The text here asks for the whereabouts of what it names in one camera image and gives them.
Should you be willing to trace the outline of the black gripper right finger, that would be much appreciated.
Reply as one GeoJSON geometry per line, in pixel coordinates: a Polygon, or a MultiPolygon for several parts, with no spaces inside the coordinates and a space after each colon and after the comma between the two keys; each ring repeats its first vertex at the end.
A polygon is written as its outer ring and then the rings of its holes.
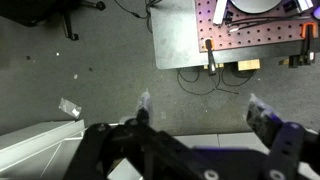
{"type": "Polygon", "coordinates": [[[283,121],[274,112],[271,106],[251,94],[249,98],[246,122],[260,141],[270,149],[283,126],[283,121]]]}

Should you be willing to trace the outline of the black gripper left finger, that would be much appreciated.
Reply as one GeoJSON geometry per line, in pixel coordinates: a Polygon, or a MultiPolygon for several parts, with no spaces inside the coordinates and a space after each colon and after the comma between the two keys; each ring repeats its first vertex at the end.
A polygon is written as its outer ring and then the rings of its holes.
{"type": "Polygon", "coordinates": [[[148,90],[144,91],[137,103],[137,119],[151,126],[153,123],[153,103],[148,90]]]}

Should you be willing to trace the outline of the grey robot base disc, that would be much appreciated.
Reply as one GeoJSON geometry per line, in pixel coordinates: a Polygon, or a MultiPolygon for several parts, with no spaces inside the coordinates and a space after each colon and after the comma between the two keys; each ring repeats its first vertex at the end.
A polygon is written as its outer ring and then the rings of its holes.
{"type": "Polygon", "coordinates": [[[282,0],[230,0],[240,11],[249,14],[264,13],[276,7],[282,0]]]}

